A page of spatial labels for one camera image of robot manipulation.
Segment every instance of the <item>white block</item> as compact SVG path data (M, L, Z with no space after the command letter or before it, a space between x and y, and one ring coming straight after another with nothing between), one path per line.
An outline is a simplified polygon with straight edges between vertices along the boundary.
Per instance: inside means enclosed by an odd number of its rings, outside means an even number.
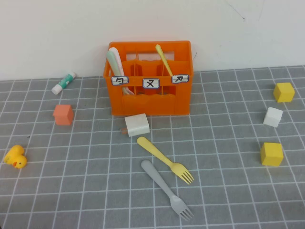
M283 111L269 107L264 119L264 124L277 127L281 121L282 115Z
M125 117L125 122L129 137L149 133L146 114L137 114Z

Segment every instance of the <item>orange crate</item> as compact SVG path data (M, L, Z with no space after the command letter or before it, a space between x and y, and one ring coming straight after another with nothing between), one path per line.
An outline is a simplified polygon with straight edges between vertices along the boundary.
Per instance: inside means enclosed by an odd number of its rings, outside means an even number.
M169 75L161 60L139 60L140 53L157 53L156 44L161 46L164 53L174 52L174 60L168 60L174 78ZM147 115L189 114L194 76L189 41L111 42L109 48L111 47L118 49L124 74L128 77L128 83L113 85L112 81L117 78L112 78L114 74L106 60L103 77L107 84L113 115L137 115L141 113L146 113ZM136 58L134 60L126 59L126 55L130 53L135 54ZM183 82L178 80L175 75L184 75ZM135 95L123 94L122 87L126 86Z

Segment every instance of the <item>glue stick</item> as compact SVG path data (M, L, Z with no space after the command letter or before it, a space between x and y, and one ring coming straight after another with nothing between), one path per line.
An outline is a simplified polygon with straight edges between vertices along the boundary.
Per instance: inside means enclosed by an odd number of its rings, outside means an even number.
M75 78L75 76L76 75L73 72L67 74L65 78L63 78L58 84L56 84L52 88L52 92L54 94L58 94L59 92L61 92Z

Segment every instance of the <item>yellow fork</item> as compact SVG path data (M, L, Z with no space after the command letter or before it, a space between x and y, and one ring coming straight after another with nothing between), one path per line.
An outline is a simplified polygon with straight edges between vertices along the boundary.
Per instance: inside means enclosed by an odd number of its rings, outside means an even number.
M150 141L148 141L145 137L139 137L137 140L138 144L150 152L152 155L156 156L158 159L163 161L169 168L171 168L172 172L175 173L178 177L180 177L184 182L188 185L194 181L193 176L190 172L180 163L174 163L170 161L163 153L161 153Z

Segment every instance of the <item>fork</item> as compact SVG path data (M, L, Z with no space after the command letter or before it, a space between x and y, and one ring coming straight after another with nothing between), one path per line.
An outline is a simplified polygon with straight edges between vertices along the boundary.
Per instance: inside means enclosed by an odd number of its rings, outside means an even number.
M166 195L170 198L172 209L184 220L189 221L194 214L189 210L187 205L177 197L171 189L167 186L163 178L160 176L159 172L148 160L143 160L141 162L141 167L145 172L162 188Z
M150 141L148 141L145 137L139 137L137 140L138 144L146 149L148 152L156 156L158 159L163 161L169 168L171 168L172 172L175 173L178 177L180 177L184 182L188 185L194 181L193 176L190 172L181 165L180 163L174 163L170 161L163 153L161 153Z

